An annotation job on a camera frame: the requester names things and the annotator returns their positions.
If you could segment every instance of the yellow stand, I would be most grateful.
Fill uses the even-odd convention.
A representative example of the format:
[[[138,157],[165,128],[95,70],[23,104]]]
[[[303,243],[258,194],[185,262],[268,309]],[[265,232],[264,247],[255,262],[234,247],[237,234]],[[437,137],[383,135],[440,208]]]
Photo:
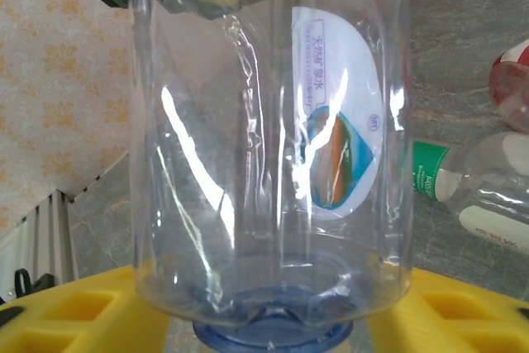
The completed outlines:
[[[5,303],[0,321],[14,307],[0,353],[156,353],[170,320],[136,294],[130,266]],[[369,324],[378,353],[529,352],[529,303],[424,270]]]

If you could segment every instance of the green label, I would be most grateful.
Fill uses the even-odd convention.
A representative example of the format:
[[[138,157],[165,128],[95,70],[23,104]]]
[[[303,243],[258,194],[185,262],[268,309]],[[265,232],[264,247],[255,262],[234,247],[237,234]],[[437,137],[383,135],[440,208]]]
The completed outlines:
[[[415,141],[413,143],[413,188],[429,198],[436,197],[437,173],[446,153],[446,146]]]

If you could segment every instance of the red and white object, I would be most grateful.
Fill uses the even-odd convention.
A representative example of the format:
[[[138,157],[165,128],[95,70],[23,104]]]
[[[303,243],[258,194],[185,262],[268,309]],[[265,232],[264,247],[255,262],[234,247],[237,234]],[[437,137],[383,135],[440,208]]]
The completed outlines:
[[[529,133],[529,39],[494,61],[488,86],[505,122]]]

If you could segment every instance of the floral wallpaper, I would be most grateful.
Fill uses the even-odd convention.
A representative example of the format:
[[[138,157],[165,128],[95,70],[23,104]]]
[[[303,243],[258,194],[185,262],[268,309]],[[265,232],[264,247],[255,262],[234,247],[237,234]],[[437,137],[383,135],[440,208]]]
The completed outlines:
[[[0,235],[125,153],[129,26],[99,0],[0,0]]]

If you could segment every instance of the clear plastic bottle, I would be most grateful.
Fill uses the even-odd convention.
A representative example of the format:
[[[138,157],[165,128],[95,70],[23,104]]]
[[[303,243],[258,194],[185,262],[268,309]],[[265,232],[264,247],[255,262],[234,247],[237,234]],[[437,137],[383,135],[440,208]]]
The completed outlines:
[[[140,294],[244,352],[325,351],[396,303],[412,267],[407,0],[132,8]]]
[[[494,61],[488,86],[503,120],[514,130],[529,133],[529,39]]]
[[[468,148],[416,141],[413,183],[476,236],[529,255],[529,136],[504,132]]]

